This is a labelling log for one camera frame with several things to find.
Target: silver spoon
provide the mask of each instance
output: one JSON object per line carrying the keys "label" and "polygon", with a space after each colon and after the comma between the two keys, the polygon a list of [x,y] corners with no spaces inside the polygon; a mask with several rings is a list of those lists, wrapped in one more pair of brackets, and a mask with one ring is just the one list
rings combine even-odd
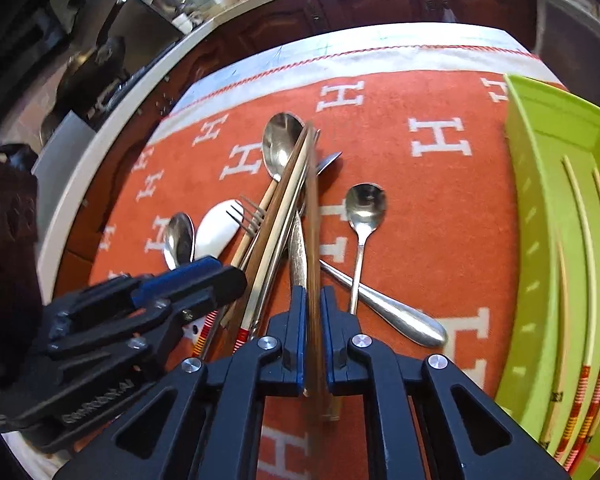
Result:
{"label": "silver spoon", "polygon": [[358,290],[360,288],[362,257],[365,254],[366,239],[371,236],[373,231],[378,229],[386,211],[384,190],[376,184],[357,184],[347,191],[345,209],[349,225],[358,235],[356,269],[353,273],[353,286],[351,287],[351,301],[349,303],[349,313],[355,314],[358,310]]}
{"label": "silver spoon", "polygon": [[289,112],[275,114],[264,127],[262,158],[265,168],[276,182],[280,182],[282,178],[300,133],[302,122]]}
{"label": "silver spoon", "polygon": [[186,213],[176,213],[171,217],[164,230],[164,248],[162,254],[169,270],[190,264],[196,246],[196,231],[193,222]]}

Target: kitchen counter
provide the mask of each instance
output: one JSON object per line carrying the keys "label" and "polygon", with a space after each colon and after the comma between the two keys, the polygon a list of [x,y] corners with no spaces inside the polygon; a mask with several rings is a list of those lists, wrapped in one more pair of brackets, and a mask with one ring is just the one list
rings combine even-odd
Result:
{"label": "kitchen counter", "polygon": [[[67,176],[64,192],[46,226],[46,235],[40,240],[37,264],[44,301],[50,301],[53,296],[66,242],[93,177],[140,105],[161,82],[167,80],[170,71],[213,31],[272,1],[241,0],[194,30],[145,74],[107,118]],[[568,88],[600,105],[600,22],[569,0],[537,1],[536,44],[533,52]]]}

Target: orange blanket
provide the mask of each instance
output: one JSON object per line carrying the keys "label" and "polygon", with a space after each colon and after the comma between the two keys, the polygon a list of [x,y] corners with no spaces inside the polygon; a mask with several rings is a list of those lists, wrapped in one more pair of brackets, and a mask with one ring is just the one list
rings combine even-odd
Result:
{"label": "orange blanket", "polygon": [[[509,347],[518,280],[502,81],[499,74],[462,71],[336,78],[270,94],[187,126],[144,150],[110,217],[91,281],[166,270],[160,250],[164,226],[177,211],[197,224],[222,200],[245,194],[259,202],[269,184],[261,163],[263,127],[273,114],[290,111],[321,129],[320,155],[343,151],[320,177],[325,261],[352,274],[356,238],[343,215],[345,193],[359,182],[382,186],[387,215],[366,245],[362,282],[440,320],[449,334],[445,353],[493,395]],[[224,262],[234,248],[222,255]],[[323,282],[333,284],[325,275]],[[344,309],[348,291],[335,288]],[[285,269],[269,313],[286,310],[288,300]],[[358,317],[365,333],[397,352],[430,353],[364,304]],[[191,349],[191,339],[184,338],[170,365]],[[306,478],[300,402],[267,401],[259,478]],[[366,478],[360,399],[344,400],[326,446],[332,459],[321,478]]]}

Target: metal screw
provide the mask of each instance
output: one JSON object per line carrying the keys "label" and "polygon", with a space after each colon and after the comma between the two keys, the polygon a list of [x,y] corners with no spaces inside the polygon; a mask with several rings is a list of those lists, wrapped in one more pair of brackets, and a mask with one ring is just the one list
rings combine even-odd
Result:
{"label": "metal screw", "polygon": [[182,319],[184,320],[185,323],[191,323],[192,321],[195,320],[195,318],[193,317],[193,314],[188,309],[185,309],[182,311]]}
{"label": "metal screw", "polygon": [[165,298],[158,298],[154,301],[154,307],[159,309],[167,308],[171,304],[171,301],[166,300]]}
{"label": "metal screw", "polygon": [[182,362],[182,369],[186,371],[187,374],[197,372],[200,368],[202,368],[202,361],[197,357],[190,357],[189,359],[184,359]]}
{"label": "metal screw", "polygon": [[258,339],[258,346],[263,350],[271,350],[278,346],[278,340],[275,337],[266,335]]}
{"label": "metal screw", "polygon": [[129,342],[127,343],[127,346],[129,346],[129,348],[133,348],[135,350],[139,350],[139,349],[144,348],[146,346],[146,339],[144,337],[134,337],[134,338],[131,338],[129,340]]}
{"label": "metal screw", "polygon": [[429,366],[431,368],[435,368],[436,370],[442,370],[442,368],[446,368],[446,366],[449,364],[449,361],[443,355],[433,354],[429,356],[429,359],[427,359],[427,363],[429,363]]}
{"label": "metal screw", "polygon": [[366,348],[371,345],[372,339],[366,334],[356,334],[351,338],[351,342],[353,346],[357,346],[358,348]]}

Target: fork tines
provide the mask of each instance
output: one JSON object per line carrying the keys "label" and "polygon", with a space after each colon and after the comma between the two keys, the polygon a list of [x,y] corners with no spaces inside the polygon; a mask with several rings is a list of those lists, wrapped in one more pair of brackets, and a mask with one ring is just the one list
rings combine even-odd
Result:
{"label": "fork tines", "polygon": [[266,211],[259,207],[257,204],[254,204],[251,200],[249,200],[244,195],[240,195],[240,198],[243,199],[247,204],[249,204],[253,210],[248,209],[244,205],[242,206],[242,211],[240,211],[234,204],[231,205],[231,211],[227,211],[227,214],[235,221],[237,224],[252,238],[255,238],[258,233],[260,226],[262,225],[262,221],[264,220],[264,215]]}

